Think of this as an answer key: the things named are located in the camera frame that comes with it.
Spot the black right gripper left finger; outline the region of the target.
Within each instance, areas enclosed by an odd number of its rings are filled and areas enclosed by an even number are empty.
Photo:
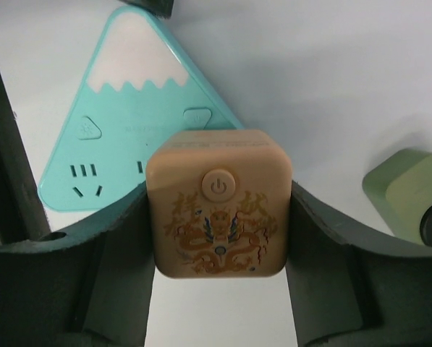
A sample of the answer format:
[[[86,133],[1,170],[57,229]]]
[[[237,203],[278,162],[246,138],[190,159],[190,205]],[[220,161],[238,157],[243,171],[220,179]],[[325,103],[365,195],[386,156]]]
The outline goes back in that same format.
[[[0,346],[142,346],[154,273],[145,184],[53,236],[0,246]]]

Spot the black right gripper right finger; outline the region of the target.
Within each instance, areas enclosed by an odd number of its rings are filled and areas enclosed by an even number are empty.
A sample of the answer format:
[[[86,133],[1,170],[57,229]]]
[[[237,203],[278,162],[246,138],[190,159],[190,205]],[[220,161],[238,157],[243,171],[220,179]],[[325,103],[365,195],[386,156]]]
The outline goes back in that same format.
[[[432,248],[293,184],[286,264],[299,346],[432,346]]]

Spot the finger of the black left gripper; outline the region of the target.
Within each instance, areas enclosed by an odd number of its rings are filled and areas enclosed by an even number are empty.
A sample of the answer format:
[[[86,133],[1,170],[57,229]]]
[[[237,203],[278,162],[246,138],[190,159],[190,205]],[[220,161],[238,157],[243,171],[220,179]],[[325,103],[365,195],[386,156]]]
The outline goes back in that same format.
[[[123,0],[123,2],[144,9],[165,20],[171,18],[174,8],[174,0]]]

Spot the teal triangular power strip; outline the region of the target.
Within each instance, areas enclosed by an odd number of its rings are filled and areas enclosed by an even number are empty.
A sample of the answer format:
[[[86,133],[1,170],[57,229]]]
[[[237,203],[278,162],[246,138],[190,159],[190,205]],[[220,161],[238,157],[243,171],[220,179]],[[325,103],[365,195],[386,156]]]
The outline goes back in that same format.
[[[173,134],[241,122],[164,23],[123,6],[107,19],[38,193],[55,211],[100,210],[145,179]]]

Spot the beige cube socket adapter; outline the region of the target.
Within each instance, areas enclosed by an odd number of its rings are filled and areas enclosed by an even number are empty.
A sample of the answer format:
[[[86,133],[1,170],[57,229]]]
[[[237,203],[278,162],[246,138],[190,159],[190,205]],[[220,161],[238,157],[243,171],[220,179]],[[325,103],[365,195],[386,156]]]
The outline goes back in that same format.
[[[177,133],[152,155],[145,176],[163,275],[267,277],[284,267],[292,163],[265,132]]]

